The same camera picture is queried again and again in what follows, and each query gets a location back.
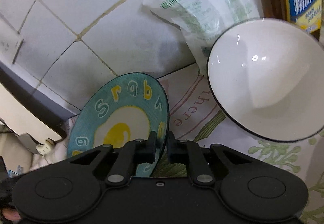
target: wall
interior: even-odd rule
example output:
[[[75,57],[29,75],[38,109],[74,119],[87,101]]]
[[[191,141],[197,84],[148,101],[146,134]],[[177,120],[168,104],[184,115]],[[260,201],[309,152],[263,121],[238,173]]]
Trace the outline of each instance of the wall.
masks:
[[[0,0],[0,17],[24,38],[2,63],[73,114],[116,76],[160,77],[194,62],[180,30],[142,0]]]

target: plate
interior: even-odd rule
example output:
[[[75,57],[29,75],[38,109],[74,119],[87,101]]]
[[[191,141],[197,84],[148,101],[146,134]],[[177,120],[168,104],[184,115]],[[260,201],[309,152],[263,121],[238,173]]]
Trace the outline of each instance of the plate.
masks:
[[[228,29],[207,72],[220,107],[255,136],[298,141],[323,129],[324,51],[293,24],[257,19]]]
[[[128,141],[157,133],[156,161],[162,155],[169,128],[169,104],[161,84],[144,73],[113,79],[87,102],[74,125],[68,157],[102,144],[123,147]],[[140,164],[137,176],[148,177],[156,163]]]

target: teal plate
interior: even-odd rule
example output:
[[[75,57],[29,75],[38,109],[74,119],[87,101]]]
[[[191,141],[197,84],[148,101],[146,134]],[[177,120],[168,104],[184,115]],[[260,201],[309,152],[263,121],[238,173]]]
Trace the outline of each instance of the teal plate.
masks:
[[[100,88],[84,106],[72,129],[67,156],[102,144],[123,147],[137,138],[147,140],[155,131],[157,162],[168,129],[169,104],[161,84],[144,73],[125,74]],[[136,176],[150,176],[156,162],[140,164]]]

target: white wall socket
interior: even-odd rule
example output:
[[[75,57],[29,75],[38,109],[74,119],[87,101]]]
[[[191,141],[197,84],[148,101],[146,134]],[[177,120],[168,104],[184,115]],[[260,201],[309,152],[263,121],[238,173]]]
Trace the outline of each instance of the white wall socket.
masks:
[[[15,59],[23,38],[0,18],[0,60],[11,65]]]

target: white bowl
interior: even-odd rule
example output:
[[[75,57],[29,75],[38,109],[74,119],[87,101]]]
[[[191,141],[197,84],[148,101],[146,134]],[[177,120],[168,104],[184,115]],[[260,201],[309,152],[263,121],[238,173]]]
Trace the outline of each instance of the white bowl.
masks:
[[[258,137],[298,141],[323,129],[324,51],[293,24],[257,19],[228,29],[207,73],[223,111]]]

